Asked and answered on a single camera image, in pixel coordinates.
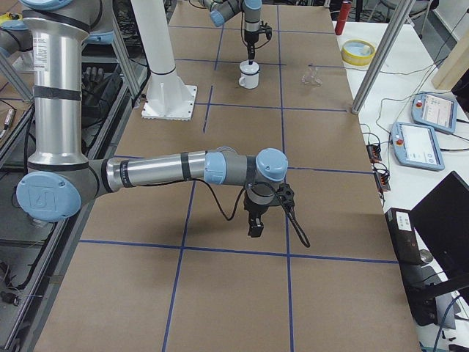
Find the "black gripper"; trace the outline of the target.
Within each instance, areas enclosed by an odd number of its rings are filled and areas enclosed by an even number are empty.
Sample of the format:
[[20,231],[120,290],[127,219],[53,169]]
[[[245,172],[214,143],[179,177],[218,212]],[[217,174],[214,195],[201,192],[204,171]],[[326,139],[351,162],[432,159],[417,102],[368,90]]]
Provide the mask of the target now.
[[[264,34],[266,42],[260,46],[256,46],[259,41],[259,36]],[[245,43],[248,52],[248,64],[252,65],[252,54],[256,52],[256,49],[261,48],[267,44],[272,38],[273,30],[272,27],[264,22],[245,22],[243,30],[243,42]]]
[[292,218],[294,215],[294,191],[290,185],[280,185],[276,191],[271,191],[266,197],[248,191],[243,200],[243,207],[248,211],[248,236],[259,238],[264,229],[262,215],[271,207],[282,207],[285,214]]

